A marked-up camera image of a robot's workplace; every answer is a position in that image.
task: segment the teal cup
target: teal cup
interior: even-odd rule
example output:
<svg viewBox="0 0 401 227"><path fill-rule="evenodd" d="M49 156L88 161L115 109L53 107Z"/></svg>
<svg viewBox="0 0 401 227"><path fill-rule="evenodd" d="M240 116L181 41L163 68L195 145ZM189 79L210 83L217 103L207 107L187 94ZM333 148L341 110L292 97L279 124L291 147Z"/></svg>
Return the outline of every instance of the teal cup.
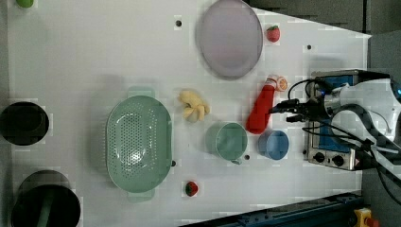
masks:
<svg viewBox="0 0 401 227"><path fill-rule="evenodd" d="M221 158L240 165L248 146L247 133L237 123L217 122L206 132L206 146Z"/></svg>

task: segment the white table surface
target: white table surface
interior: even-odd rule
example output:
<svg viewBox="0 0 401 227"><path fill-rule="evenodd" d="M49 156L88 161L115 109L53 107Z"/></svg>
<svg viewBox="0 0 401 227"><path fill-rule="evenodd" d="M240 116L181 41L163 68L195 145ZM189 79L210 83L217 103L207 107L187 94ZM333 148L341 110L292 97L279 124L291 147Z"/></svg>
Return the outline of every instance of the white table surface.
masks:
<svg viewBox="0 0 401 227"><path fill-rule="evenodd" d="M279 162L258 154L258 136L249 134L251 159L236 166L206 150L204 133L217 120L243 123L269 74L291 85L315 70L366 69L369 36L255 9L263 29L280 26L280 42L265 39L252 72L222 80L196 42L197 21L213 2L38 0L26 10L9 0L11 101L31 100L51 116L41 143L12 147L14 190L37 170L58 170L81 201L79 226L85 227L178 226L359 190L361 172L304 160L303 124L287 123L286 114L269 123L289 137L288 155ZM109 113L132 85L152 87L169 110L177 161L155 197L136 204L108 175L104 136ZM211 104L204 122L183 120L176 98L183 88ZM303 97L302 89L293 95ZM286 97L277 94L275 101ZM183 193L187 181L198 183L197 197Z"/></svg>

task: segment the blue bowl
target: blue bowl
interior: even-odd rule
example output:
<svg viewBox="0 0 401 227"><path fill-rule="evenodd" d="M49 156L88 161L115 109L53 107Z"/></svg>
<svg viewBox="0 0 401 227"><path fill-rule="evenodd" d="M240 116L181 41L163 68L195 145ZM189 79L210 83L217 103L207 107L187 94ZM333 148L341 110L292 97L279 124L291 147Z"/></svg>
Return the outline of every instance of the blue bowl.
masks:
<svg viewBox="0 0 401 227"><path fill-rule="evenodd" d="M288 152L289 141L283 131L267 131L257 141L259 152L272 160L284 158Z"/></svg>

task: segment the red fruit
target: red fruit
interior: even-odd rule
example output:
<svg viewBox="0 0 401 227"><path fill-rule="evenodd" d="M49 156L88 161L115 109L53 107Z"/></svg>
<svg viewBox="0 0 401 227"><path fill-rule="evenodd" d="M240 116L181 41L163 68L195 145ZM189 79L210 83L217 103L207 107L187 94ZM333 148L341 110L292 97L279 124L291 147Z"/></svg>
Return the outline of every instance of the red fruit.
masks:
<svg viewBox="0 0 401 227"><path fill-rule="evenodd" d="M278 26L271 26L268 29L267 38L270 42L276 43L280 39L280 28Z"/></svg>
<svg viewBox="0 0 401 227"><path fill-rule="evenodd" d="M189 197L195 196L198 192L198 186L194 182L189 182L186 184L185 193Z"/></svg>

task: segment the green object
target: green object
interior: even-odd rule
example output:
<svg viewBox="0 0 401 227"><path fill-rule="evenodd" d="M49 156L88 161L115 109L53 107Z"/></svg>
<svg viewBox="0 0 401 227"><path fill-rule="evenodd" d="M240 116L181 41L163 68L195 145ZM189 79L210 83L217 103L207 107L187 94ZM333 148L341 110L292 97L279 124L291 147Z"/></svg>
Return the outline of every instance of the green object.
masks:
<svg viewBox="0 0 401 227"><path fill-rule="evenodd" d="M278 26L271 26L268 30L275 30L278 29Z"/></svg>
<svg viewBox="0 0 401 227"><path fill-rule="evenodd" d="M237 165L242 163L240 157L245 152L247 145L247 133L237 123L217 122L206 133L208 149Z"/></svg>
<svg viewBox="0 0 401 227"><path fill-rule="evenodd" d="M22 8L31 8L34 0L16 0L18 6Z"/></svg>
<svg viewBox="0 0 401 227"><path fill-rule="evenodd" d="M118 187L136 193L129 196L151 198L171 167L171 117L149 88L129 94L107 122L107 168Z"/></svg>

